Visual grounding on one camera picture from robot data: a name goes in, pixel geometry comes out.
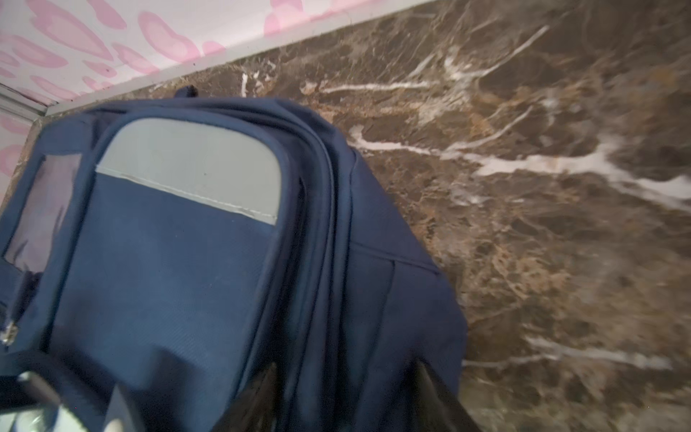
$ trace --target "blue fabric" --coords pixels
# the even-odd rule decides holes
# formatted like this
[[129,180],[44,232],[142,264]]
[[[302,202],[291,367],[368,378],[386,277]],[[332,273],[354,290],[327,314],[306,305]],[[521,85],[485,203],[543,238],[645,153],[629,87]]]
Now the blue fabric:
[[[276,226],[96,175],[114,134],[143,117],[268,145],[283,175]],[[11,350],[46,351],[101,397],[123,383],[152,430],[208,431],[269,361],[281,384],[277,431],[413,430],[418,357],[457,391],[467,329],[455,293],[361,156],[313,111],[173,99],[60,120],[39,137],[0,241],[35,161],[75,151],[73,199]]]

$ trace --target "navy blue bag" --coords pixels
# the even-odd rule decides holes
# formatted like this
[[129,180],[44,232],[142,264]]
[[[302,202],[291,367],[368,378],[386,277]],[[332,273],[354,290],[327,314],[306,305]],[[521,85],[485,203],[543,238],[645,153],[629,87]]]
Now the navy blue bag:
[[208,432],[278,371],[276,431],[409,431],[416,359],[458,390],[455,293],[360,154],[285,100],[112,102],[48,125],[0,218],[0,375],[91,432],[116,385]]

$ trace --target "marble countertop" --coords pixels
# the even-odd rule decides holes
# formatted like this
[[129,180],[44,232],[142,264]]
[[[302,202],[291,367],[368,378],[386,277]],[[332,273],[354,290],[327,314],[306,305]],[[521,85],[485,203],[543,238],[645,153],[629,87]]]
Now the marble countertop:
[[437,1],[123,98],[194,84],[340,127],[456,289],[485,431],[681,432],[690,74],[684,0]]

